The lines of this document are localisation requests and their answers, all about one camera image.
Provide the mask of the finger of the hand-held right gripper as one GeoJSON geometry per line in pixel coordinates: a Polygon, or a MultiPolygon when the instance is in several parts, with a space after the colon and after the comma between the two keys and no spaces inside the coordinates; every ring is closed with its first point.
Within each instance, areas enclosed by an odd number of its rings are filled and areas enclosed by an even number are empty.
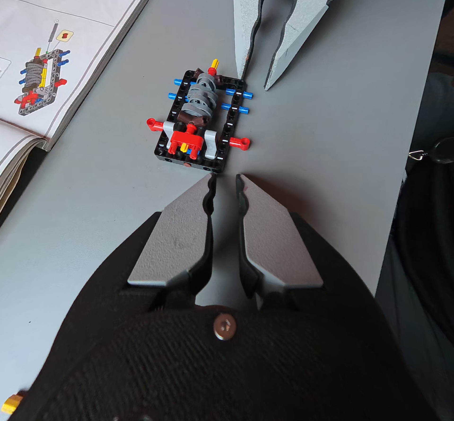
{"type": "Polygon", "coordinates": [[[293,0],[292,9],[282,28],[280,42],[270,63],[264,85],[269,90],[287,69],[326,10],[328,0],[293,0]]]}
{"type": "Polygon", "coordinates": [[[245,79],[264,0],[233,0],[235,58],[238,77],[245,79]]]}

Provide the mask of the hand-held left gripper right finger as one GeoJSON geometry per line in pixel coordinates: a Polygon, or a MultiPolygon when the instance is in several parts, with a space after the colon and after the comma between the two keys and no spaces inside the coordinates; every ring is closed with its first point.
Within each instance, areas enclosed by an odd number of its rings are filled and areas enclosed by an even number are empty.
{"type": "Polygon", "coordinates": [[[324,294],[323,280],[289,213],[243,174],[236,176],[239,265],[257,309],[303,309],[324,294]]]}

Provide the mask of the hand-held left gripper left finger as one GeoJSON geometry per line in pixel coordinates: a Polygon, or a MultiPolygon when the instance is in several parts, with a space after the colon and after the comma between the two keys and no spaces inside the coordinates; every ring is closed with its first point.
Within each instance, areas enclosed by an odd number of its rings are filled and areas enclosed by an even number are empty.
{"type": "Polygon", "coordinates": [[[193,296],[207,285],[215,193],[216,175],[208,174],[163,209],[128,278],[130,285],[183,288],[193,296]]]}

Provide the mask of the black frame lego assembly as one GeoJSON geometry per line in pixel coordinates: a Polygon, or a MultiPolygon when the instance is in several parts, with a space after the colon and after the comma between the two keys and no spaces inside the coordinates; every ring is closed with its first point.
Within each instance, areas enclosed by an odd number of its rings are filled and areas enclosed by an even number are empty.
{"type": "Polygon", "coordinates": [[[240,115],[249,108],[244,99],[253,94],[245,90],[245,81],[219,75],[219,61],[213,60],[207,72],[188,70],[182,79],[174,79],[177,93],[167,120],[147,120],[153,132],[159,132],[154,154],[163,161],[219,174],[224,171],[230,148],[249,149],[248,138],[235,137],[240,115]]]}

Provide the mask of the lego instruction booklet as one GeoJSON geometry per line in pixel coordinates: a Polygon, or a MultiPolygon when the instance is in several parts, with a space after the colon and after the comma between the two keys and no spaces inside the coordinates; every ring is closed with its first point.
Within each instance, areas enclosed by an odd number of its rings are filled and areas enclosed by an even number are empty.
{"type": "Polygon", "coordinates": [[[50,151],[148,0],[0,0],[0,196],[50,151]]]}

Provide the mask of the small yellow lego piece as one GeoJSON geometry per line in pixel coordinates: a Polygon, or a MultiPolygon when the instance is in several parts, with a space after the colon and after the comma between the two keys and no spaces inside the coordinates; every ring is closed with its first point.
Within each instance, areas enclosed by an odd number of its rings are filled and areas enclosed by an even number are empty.
{"type": "Polygon", "coordinates": [[[1,411],[8,415],[11,415],[15,412],[20,402],[23,400],[23,396],[20,394],[14,394],[8,397],[2,404],[1,411]]]}

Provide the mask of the person's black jacket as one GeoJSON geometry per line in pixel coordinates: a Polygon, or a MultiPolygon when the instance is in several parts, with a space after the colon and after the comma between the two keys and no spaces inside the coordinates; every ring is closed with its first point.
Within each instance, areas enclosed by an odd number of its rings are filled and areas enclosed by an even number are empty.
{"type": "MultiPolygon", "coordinates": [[[[453,77],[427,77],[410,151],[428,151],[454,137],[453,77]]],[[[454,163],[429,157],[407,162],[394,225],[406,275],[421,304],[441,331],[454,340],[454,163]]]]}

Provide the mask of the person's grey trousers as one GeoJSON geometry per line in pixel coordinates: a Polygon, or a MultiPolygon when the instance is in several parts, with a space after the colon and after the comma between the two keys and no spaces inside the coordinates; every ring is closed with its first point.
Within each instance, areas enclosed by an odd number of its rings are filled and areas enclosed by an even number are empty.
{"type": "Polygon", "coordinates": [[[407,367],[441,420],[454,419],[454,348],[423,308],[389,235],[375,299],[407,367]]]}

